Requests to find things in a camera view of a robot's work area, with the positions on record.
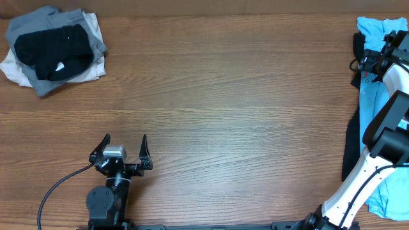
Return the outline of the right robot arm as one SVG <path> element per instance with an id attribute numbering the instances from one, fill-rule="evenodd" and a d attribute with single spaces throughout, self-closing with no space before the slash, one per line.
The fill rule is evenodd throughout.
<path id="1" fill-rule="evenodd" d="M 293 229 L 349 229 L 355 215 L 377 186 L 397 168 L 408 167 L 408 32 L 385 36 L 381 52 L 368 50 L 358 69 L 372 70 L 385 84 L 389 100 L 363 136 L 363 152 L 337 192 Z"/>

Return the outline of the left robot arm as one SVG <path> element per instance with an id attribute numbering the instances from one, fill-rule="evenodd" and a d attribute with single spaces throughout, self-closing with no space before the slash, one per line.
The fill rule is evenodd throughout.
<path id="1" fill-rule="evenodd" d="M 128 198 L 133 177 L 142 177 L 153 169 L 144 135 L 139 151 L 140 162 L 127 163 L 127 153 L 122 145 L 111 145 L 106 134 L 89 156 L 96 171 L 106 176 L 105 185 L 93 188 L 86 197 L 89 211 L 89 229 L 136 229 L 132 220 L 126 218 Z"/>

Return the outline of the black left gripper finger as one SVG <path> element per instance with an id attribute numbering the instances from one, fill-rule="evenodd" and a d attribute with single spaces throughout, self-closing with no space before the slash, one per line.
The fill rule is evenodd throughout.
<path id="1" fill-rule="evenodd" d="M 139 152 L 139 160 L 141 161 L 141 168 L 143 170 L 153 169 L 153 161 L 151 159 L 150 152 L 148 149 L 148 140 L 146 135 L 143 135 L 141 148 Z"/>
<path id="2" fill-rule="evenodd" d="M 98 144 L 98 146 L 90 153 L 89 155 L 89 162 L 96 162 L 98 157 L 102 156 L 104 148 L 110 144 L 111 135 L 106 133 L 102 141 Z"/>

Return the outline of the light blue t-shirt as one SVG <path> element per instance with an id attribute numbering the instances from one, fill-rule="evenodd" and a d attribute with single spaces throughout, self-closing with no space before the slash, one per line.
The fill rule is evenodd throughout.
<path id="1" fill-rule="evenodd" d="M 359 47 L 379 52 L 385 45 L 384 36 L 392 31 L 406 31 L 408 21 L 405 18 L 376 20 L 359 17 L 357 27 L 364 35 L 364 43 Z M 375 74 L 363 72 L 360 76 L 359 122 L 360 137 L 363 137 L 369 123 L 387 103 L 389 94 L 384 83 L 373 82 Z M 408 220 L 408 168 L 398 167 L 379 184 L 366 204 L 369 212 L 381 218 Z"/>

